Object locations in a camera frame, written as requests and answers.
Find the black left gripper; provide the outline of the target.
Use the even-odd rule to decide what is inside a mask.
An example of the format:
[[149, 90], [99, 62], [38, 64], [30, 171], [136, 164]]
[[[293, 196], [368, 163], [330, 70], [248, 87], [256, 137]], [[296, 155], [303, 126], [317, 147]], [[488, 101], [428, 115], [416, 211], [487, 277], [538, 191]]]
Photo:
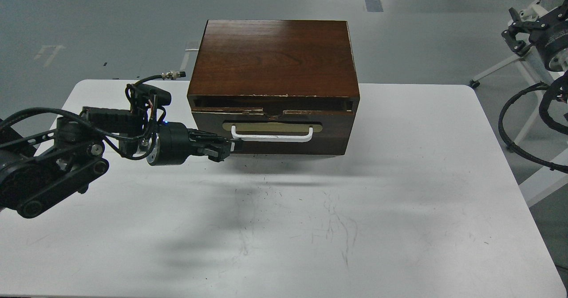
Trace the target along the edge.
[[[206, 145], [195, 148], [191, 140]], [[167, 122], [158, 127], [158, 140], [146, 160], [149, 165], [181, 165], [194, 155], [223, 162], [233, 150], [235, 143], [226, 137], [198, 129], [188, 130], [180, 122]]]

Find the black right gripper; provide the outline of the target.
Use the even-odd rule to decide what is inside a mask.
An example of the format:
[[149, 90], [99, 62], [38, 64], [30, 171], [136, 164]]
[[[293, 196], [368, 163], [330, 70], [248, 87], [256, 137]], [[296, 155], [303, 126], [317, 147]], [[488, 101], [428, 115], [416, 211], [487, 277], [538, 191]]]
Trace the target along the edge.
[[[534, 45], [546, 70], [567, 71], [568, 22], [567, 9], [556, 8], [550, 12], [544, 7], [528, 7], [517, 11], [509, 8], [511, 22], [501, 32], [509, 49], [523, 57]], [[518, 40], [517, 35], [529, 35], [529, 41]]]

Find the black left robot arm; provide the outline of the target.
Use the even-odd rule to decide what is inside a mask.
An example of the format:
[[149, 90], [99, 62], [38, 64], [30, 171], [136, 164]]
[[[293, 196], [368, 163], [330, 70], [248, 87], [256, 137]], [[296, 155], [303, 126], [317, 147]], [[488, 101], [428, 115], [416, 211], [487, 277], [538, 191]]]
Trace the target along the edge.
[[224, 161], [243, 141], [166, 122], [171, 94], [149, 81], [185, 77], [169, 71], [128, 83], [129, 108], [85, 106], [79, 114], [54, 108], [29, 108], [1, 122], [1, 208], [25, 219], [45, 213], [109, 169], [110, 147], [122, 158], [149, 165], [181, 165], [191, 155]]

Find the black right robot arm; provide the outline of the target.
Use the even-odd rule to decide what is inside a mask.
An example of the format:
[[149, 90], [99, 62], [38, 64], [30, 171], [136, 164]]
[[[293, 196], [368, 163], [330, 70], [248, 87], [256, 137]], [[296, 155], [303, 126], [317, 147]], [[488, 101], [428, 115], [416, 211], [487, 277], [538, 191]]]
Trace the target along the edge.
[[533, 163], [542, 165], [551, 171], [567, 173], [568, 167], [554, 162], [548, 162], [537, 158], [533, 154], [522, 149], [505, 131], [503, 120], [510, 106], [517, 102], [519, 98], [531, 92], [543, 91], [542, 99], [537, 107], [538, 116], [542, 122], [550, 129], [561, 134], [568, 134], [566, 123], [557, 122], [550, 116], [550, 105], [553, 101], [567, 103], [568, 96], [568, 22], [567, 6], [561, 5], [543, 17], [535, 21], [521, 21], [520, 14], [513, 8], [509, 9], [513, 22], [502, 32], [501, 36], [509, 49], [516, 54], [521, 50], [535, 47], [538, 55], [546, 70], [550, 72], [561, 72], [562, 75], [555, 79], [551, 84], [537, 82], [536, 84], [521, 90], [512, 96], [499, 114], [498, 132], [510, 151]]

